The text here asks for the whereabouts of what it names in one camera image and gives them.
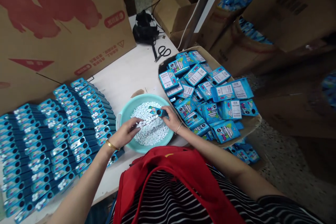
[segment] hand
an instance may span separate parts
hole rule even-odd
[[[165,110],[168,113],[169,119],[167,117],[161,117],[165,124],[170,128],[172,131],[176,133],[181,122],[173,109],[170,106],[163,106],[161,109]]]
[[[133,127],[133,125],[141,121],[143,120],[137,117],[129,119],[127,122],[123,123],[120,129],[118,129],[117,132],[114,133],[113,136],[111,136],[111,138],[108,141],[111,144],[113,144],[116,148],[121,148],[125,146],[140,131],[140,128],[135,128],[132,131],[130,131],[131,128]]]

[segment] bangle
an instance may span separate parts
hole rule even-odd
[[[181,122],[180,126],[177,128],[176,132],[174,132],[175,135],[177,134],[177,131],[181,128],[181,126],[182,126],[182,122]]]
[[[109,142],[108,139],[106,139],[105,143],[106,143],[108,146],[110,146],[112,149],[116,150],[116,151],[120,151],[120,149],[121,149],[121,148],[118,149],[118,148],[115,147],[113,144],[111,144],[111,143]]]

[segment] scissors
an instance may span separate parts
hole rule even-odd
[[[163,57],[167,57],[169,56],[172,52],[169,48],[166,49],[165,46],[160,46],[159,49],[157,50],[159,53],[159,56],[156,58],[156,60],[154,62],[158,62],[159,59],[163,56]]]

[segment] floor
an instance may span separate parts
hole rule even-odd
[[[151,0],[135,0],[137,12],[151,5]],[[261,87],[265,78],[246,76],[252,89]],[[327,223],[336,223],[336,186],[317,179],[294,138],[282,136],[265,121],[249,138],[265,154],[267,165],[262,176],[289,198],[297,201]]]

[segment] white table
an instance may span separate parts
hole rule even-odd
[[[135,24],[135,16],[129,18],[131,27]],[[178,53],[170,39],[163,34],[156,41],[156,50],[160,46],[171,49],[171,56]],[[130,100],[133,93],[142,89],[145,93],[159,95],[166,99],[165,93],[158,80],[158,66],[165,60],[164,57],[155,63],[152,47],[149,45],[138,44],[137,47],[126,53],[121,58],[94,75],[91,81],[111,103],[114,113],[117,115],[124,105]],[[180,136],[172,139],[169,145],[184,146],[187,142]],[[107,196],[118,190],[121,174],[129,167],[129,164],[143,154],[134,152],[125,147],[125,154],[116,163],[106,169],[93,204],[103,200]],[[57,195],[40,212],[33,212],[22,224],[45,223],[60,205],[62,199],[70,191]],[[14,214],[11,218],[5,218],[0,224],[14,223]]]

